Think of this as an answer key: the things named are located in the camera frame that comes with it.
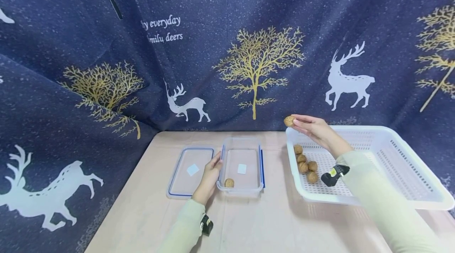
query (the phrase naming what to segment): hand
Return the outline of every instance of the hand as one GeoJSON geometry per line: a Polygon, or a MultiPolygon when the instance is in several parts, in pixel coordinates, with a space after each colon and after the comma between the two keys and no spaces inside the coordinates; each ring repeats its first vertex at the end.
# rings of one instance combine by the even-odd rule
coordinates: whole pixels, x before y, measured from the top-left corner
{"type": "Polygon", "coordinates": [[[353,151],[349,143],[340,137],[323,119],[305,115],[292,116],[295,118],[292,128],[327,149],[335,159],[342,154],[353,151]]]}
{"type": "Polygon", "coordinates": [[[206,164],[201,182],[191,197],[201,205],[205,206],[209,198],[213,195],[213,191],[215,191],[215,184],[220,175],[221,167],[223,166],[223,161],[221,161],[220,158],[221,152],[218,152],[215,157],[206,164]]]}

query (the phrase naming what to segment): white square label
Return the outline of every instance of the white square label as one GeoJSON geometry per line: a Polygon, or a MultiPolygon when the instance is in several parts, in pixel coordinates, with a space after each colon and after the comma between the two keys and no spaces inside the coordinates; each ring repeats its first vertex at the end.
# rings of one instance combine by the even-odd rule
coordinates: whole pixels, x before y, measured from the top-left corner
{"type": "Polygon", "coordinates": [[[197,166],[195,164],[193,164],[192,166],[189,166],[187,169],[186,169],[186,172],[188,172],[188,174],[190,176],[193,176],[194,174],[196,174],[196,172],[198,172],[199,169],[197,168],[197,166]]]}
{"type": "Polygon", "coordinates": [[[237,173],[238,174],[246,174],[246,165],[245,164],[239,164],[239,168],[237,168],[237,173]]]}

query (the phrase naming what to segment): walnut in basket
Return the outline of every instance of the walnut in basket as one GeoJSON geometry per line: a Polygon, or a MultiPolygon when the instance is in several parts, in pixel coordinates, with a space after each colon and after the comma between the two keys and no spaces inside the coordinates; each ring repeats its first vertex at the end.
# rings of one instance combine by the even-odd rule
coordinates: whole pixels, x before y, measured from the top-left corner
{"type": "Polygon", "coordinates": [[[297,163],[297,167],[299,168],[299,172],[302,174],[308,172],[308,165],[305,162],[297,163]]]}
{"type": "Polygon", "coordinates": [[[316,172],[318,170],[318,164],[315,161],[308,162],[308,169],[316,172]]]}
{"type": "Polygon", "coordinates": [[[319,177],[318,177],[317,173],[313,172],[313,171],[308,173],[308,175],[306,176],[306,180],[310,184],[315,184],[318,181],[318,179],[319,179],[319,177]]]}
{"type": "Polygon", "coordinates": [[[306,156],[303,154],[297,155],[297,163],[299,162],[306,162],[306,156]]]}
{"type": "Polygon", "coordinates": [[[298,144],[294,145],[294,152],[295,152],[295,154],[303,154],[302,146],[298,145],[298,144]]]}

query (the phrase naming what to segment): antler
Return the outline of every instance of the antler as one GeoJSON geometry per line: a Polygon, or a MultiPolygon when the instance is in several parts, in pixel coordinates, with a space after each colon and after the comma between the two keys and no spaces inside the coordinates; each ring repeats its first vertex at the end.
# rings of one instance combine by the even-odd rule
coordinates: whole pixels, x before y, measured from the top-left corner
{"type": "Polygon", "coordinates": [[[11,187],[17,187],[17,186],[19,186],[19,183],[21,181],[25,181],[25,179],[22,177],[22,173],[24,172],[25,167],[27,167],[30,164],[31,154],[32,154],[32,152],[29,152],[29,154],[27,155],[27,158],[26,158],[26,152],[24,151],[23,148],[21,148],[18,145],[15,145],[14,147],[17,148],[17,150],[19,151],[19,154],[21,156],[19,156],[17,154],[9,154],[9,159],[17,160],[17,162],[19,164],[18,168],[12,166],[9,163],[6,164],[6,166],[14,172],[14,179],[11,177],[5,176],[5,178],[11,183],[11,187]]]}
{"type": "Polygon", "coordinates": [[[183,84],[180,83],[180,88],[177,86],[177,90],[179,91],[178,93],[174,89],[174,95],[172,97],[177,98],[177,96],[183,95],[186,93],[186,91],[183,91],[183,84]]]}
{"type": "Polygon", "coordinates": [[[168,91],[168,89],[167,89],[166,80],[163,79],[163,81],[164,81],[164,86],[166,87],[166,95],[167,95],[167,97],[169,97],[169,91],[168,91]]]}
{"type": "Polygon", "coordinates": [[[347,56],[345,56],[345,55],[343,54],[343,55],[341,56],[341,59],[340,59],[339,61],[336,61],[336,56],[337,56],[337,53],[338,53],[338,50],[336,50],[336,51],[335,51],[335,54],[333,55],[332,62],[347,61],[347,60],[350,59],[350,58],[354,58],[354,57],[356,57],[356,56],[360,56],[360,55],[362,55],[363,53],[365,53],[365,51],[363,50],[363,47],[365,47],[365,41],[363,41],[361,47],[359,47],[359,44],[357,44],[357,45],[355,46],[355,51],[354,51],[354,53],[352,52],[352,49],[350,49],[347,56]]]}

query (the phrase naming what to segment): clear plastic container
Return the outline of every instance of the clear plastic container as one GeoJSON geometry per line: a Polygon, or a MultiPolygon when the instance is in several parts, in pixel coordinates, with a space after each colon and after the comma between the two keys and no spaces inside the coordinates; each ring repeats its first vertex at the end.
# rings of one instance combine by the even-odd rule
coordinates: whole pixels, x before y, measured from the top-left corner
{"type": "Polygon", "coordinates": [[[212,159],[215,149],[207,146],[187,146],[180,153],[167,187],[170,199],[189,199],[201,182],[204,167],[212,159]]]}
{"type": "Polygon", "coordinates": [[[259,197],[264,188],[264,168],[260,142],[254,138],[229,137],[224,140],[221,169],[216,186],[230,197],[259,197]],[[226,179],[234,187],[224,187],[226,179]]]}

